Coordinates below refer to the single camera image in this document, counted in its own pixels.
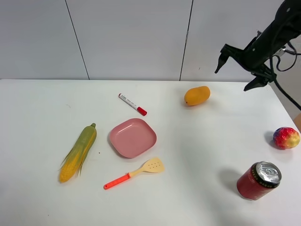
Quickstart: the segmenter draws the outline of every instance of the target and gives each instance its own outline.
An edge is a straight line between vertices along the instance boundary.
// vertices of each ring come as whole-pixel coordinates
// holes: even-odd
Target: can lid
[[[275,188],[279,185],[282,175],[273,163],[261,161],[252,166],[254,178],[264,187]]]

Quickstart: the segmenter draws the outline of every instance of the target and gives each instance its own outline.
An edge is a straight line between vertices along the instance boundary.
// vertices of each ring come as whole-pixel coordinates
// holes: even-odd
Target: spatula head
[[[159,158],[150,159],[143,165],[143,171],[150,173],[160,173],[164,169],[164,165]]]

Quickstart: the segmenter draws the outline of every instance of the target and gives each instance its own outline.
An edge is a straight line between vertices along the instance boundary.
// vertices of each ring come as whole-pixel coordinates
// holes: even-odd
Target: orange spatula handle
[[[116,180],[113,180],[113,181],[107,183],[106,185],[103,186],[103,188],[104,188],[104,190],[107,190],[107,189],[109,189],[111,187],[114,187],[117,184],[120,184],[120,183],[122,183],[122,182],[124,182],[126,180],[129,180],[130,178],[131,178],[130,174],[128,173],[128,174],[126,174],[126,175],[124,175],[124,176],[122,176],[122,177],[120,177],[120,178],[118,178]]]

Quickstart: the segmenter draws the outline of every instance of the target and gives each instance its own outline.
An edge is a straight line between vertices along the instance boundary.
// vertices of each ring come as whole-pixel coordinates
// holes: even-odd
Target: pink plate
[[[142,119],[130,119],[112,129],[110,141],[127,158],[134,158],[153,147],[156,133]]]

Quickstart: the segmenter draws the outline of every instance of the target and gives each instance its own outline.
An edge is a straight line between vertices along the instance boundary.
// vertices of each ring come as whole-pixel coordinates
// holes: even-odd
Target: corn
[[[60,182],[68,181],[76,172],[81,172],[82,165],[88,155],[88,152],[96,139],[95,123],[83,129],[75,145],[63,160],[64,165],[61,168]]]

